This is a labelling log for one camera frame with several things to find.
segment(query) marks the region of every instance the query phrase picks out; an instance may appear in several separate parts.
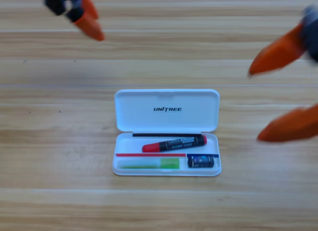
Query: wood grain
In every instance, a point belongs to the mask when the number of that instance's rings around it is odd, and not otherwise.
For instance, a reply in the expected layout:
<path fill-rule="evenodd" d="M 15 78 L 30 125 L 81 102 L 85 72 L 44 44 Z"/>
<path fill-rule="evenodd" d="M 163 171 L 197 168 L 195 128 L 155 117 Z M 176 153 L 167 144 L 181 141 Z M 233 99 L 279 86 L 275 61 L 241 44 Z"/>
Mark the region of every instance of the wood grain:
<path fill-rule="evenodd" d="M 102 43 L 42 0 L 0 0 L 0 230 L 316 231 L 317 138 L 255 140 L 317 102 L 316 65 L 246 77 L 314 0 L 94 1 Z M 221 174 L 115 175 L 125 88 L 217 90 Z"/>

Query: red marker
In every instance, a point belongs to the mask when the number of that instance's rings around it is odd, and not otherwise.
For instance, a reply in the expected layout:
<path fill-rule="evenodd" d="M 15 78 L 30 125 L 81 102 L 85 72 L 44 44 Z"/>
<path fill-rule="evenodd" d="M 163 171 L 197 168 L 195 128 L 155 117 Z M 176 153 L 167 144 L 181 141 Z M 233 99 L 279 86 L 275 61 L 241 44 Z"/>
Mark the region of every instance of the red marker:
<path fill-rule="evenodd" d="M 181 138 L 181 139 L 175 139 L 175 140 L 166 141 L 166 142 L 144 145 L 143 152 L 144 153 L 160 153 L 160 152 L 167 152 L 167 151 L 173 151 L 178 149 L 200 147 L 205 145 L 206 143 L 207 143 L 206 136 Z"/>

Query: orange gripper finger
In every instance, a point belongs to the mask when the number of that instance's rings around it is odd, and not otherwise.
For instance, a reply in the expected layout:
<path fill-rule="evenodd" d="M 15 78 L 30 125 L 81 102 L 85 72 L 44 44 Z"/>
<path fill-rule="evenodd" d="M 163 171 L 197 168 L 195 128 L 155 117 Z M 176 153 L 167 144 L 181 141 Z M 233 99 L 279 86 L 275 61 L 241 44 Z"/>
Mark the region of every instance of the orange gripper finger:
<path fill-rule="evenodd" d="M 81 5 L 84 8 L 84 11 L 87 11 L 88 14 L 92 16 L 93 19 L 98 19 L 98 12 L 92 0 L 81 0 Z"/>
<path fill-rule="evenodd" d="M 99 23 L 95 21 L 86 11 L 81 18 L 74 22 L 74 24 L 87 36 L 97 41 L 103 41 L 105 39 Z"/>
<path fill-rule="evenodd" d="M 261 50 L 249 68 L 249 76 L 281 69 L 300 58 L 306 51 L 301 39 L 302 29 L 302 24 L 297 25 Z"/>
<path fill-rule="evenodd" d="M 272 121 L 257 137 L 264 142 L 289 142 L 318 135 L 318 104 L 295 109 Z"/>

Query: green highlighter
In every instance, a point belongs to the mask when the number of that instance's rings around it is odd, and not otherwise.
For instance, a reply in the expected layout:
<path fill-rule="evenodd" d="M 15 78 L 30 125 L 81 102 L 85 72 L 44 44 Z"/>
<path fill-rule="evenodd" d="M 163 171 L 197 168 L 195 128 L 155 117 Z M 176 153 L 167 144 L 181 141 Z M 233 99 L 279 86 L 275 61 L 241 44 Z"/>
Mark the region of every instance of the green highlighter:
<path fill-rule="evenodd" d="M 119 169 L 179 169 L 179 158 L 145 158 L 119 160 Z"/>

